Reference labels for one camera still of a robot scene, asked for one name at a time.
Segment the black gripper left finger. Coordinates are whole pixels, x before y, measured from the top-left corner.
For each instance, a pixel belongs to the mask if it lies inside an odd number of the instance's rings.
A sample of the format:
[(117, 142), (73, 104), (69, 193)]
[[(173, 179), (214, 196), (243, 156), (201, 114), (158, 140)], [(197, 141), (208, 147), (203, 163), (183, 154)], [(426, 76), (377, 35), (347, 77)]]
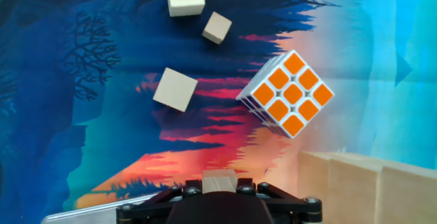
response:
[(159, 192), (139, 205), (124, 204), (116, 208), (117, 224), (147, 223), (150, 218), (167, 217), (176, 202), (174, 197), (182, 199), (202, 194), (202, 180), (187, 180), (182, 186), (172, 186)]

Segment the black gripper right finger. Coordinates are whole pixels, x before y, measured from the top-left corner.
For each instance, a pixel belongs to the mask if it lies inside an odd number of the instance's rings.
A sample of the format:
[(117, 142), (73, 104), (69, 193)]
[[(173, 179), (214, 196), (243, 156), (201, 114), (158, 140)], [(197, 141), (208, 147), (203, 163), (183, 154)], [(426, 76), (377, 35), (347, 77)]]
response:
[(260, 199), (273, 223), (323, 224), (322, 201), (317, 197), (299, 199), (270, 183), (256, 184), (252, 178), (238, 178), (236, 192)]

